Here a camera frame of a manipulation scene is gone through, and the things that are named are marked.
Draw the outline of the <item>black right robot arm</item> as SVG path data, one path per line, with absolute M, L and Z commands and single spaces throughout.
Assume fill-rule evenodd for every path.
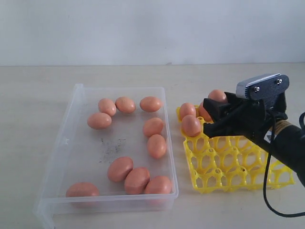
M 213 123 L 204 124 L 209 137 L 242 135 L 296 172 L 305 182 L 305 115 L 299 126 L 288 122 L 285 94 L 243 99 L 226 93 L 227 102 L 205 98 L 203 107 Z

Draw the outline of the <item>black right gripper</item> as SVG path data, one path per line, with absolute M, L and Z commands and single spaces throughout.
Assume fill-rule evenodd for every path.
M 243 135 L 259 147 L 269 148 L 272 131 L 277 136 L 287 127 L 285 93 L 258 101 L 225 94 L 229 103 L 203 100 L 203 107 L 214 122 L 203 124 L 203 133 L 209 138 Z

